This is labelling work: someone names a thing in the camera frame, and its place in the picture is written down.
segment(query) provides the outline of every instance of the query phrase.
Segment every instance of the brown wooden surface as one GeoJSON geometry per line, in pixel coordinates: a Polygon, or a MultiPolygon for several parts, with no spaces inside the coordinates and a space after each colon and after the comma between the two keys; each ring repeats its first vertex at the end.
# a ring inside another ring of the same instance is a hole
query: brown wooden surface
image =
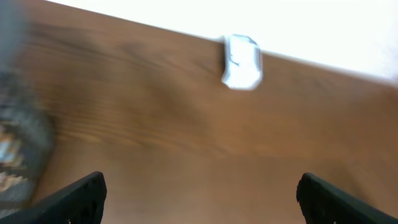
{"type": "Polygon", "coordinates": [[[219,43],[24,4],[20,65],[58,132],[35,200],[100,170],[103,223],[304,223],[313,172],[398,216],[395,89],[265,55],[260,87],[233,91],[219,43]]]}

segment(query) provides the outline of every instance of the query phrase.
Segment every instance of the blurry object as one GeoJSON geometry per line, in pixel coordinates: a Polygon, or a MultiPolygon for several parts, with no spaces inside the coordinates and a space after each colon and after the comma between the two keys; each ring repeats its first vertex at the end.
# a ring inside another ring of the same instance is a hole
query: blurry object
{"type": "Polygon", "coordinates": [[[0,1],[0,66],[13,62],[25,39],[24,13],[14,0],[0,1]]]}
{"type": "Polygon", "coordinates": [[[6,172],[0,173],[0,192],[7,190],[8,188],[20,184],[22,181],[27,180],[21,176],[8,175],[6,172]]]}
{"type": "Polygon", "coordinates": [[[253,90],[262,80],[261,51],[248,36],[226,36],[225,63],[222,82],[231,89],[253,90]]]}
{"type": "Polygon", "coordinates": [[[12,67],[25,39],[16,1],[0,1],[0,218],[26,207],[53,148],[52,127],[12,67]]]}

